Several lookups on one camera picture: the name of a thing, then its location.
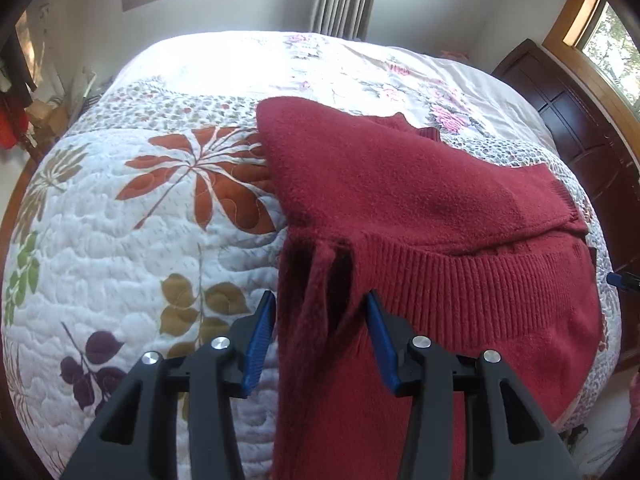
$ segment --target folded sweater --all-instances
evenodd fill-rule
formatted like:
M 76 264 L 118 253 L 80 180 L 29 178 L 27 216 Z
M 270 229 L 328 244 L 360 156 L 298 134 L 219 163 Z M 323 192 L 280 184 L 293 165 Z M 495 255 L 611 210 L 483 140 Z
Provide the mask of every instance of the folded sweater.
M 396 477 L 410 401 L 385 390 L 361 308 L 386 308 L 449 351 L 497 349 L 551 420 L 601 334 L 587 227 L 543 164 L 504 168 L 401 114 L 300 98 L 257 108 L 289 224 L 280 259 L 275 480 Z M 456 411 L 454 478 L 462 473 Z

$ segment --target wooden headboard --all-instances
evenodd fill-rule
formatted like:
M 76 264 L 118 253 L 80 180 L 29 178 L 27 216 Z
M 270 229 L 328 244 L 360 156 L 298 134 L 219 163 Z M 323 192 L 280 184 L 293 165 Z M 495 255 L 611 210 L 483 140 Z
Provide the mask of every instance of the wooden headboard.
M 525 40 L 493 75 L 538 111 L 562 160 L 587 192 L 598 215 L 616 272 L 640 274 L 640 184 L 629 153 L 593 99 L 551 57 Z M 640 296 L 620 292 L 619 368 L 640 361 Z

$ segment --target floral bedspread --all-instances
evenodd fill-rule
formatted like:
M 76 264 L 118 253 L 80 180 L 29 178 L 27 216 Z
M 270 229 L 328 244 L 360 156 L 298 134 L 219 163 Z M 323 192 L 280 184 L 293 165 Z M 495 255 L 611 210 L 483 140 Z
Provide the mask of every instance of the floral bedspread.
M 354 114 L 402 112 L 495 164 L 547 164 L 590 227 L 603 319 L 591 373 L 559 426 L 583 421 L 609 379 L 621 328 L 602 231 L 514 91 L 454 62 L 315 34 L 174 38 L 123 69 L 47 155 L 18 213 L 3 282 L 4 364 L 18 419 L 55 478 L 145 351 L 193 352 L 276 290 L 286 220 L 255 107 L 283 94 Z M 256 392 L 232 405 L 247 478 L 270 471 L 277 383 L 274 343 Z M 178 407 L 186 479 L 188 396 Z

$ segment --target bed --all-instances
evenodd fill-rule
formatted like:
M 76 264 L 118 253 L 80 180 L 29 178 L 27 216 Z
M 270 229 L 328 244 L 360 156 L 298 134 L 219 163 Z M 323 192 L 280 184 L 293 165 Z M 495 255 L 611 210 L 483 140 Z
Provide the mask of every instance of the bed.
M 558 430 L 583 423 L 618 362 L 620 304 L 606 284 L 608 233 L 597 216 L 606 213 L 543 117 L 508 85 L 450 60 L 316 34 L 197 34 L 124 67 L 22 199 L 4 262 L 0 413 L 19 422 L 48 472 L 60 475 L 143 352 L 192 352 L 276 290 L 287 228 L 255 129 L 255 106 L 276 95 L 352 114 L 402 112 L 494 164 L 548 165 L 596 249 L 603 337 Z M 257 391 L 233 403 L 247 478 L 270 471 L 277 384 L 274 343 Z M 180 478 L 189 477 L 187 412 L 183 397 Z

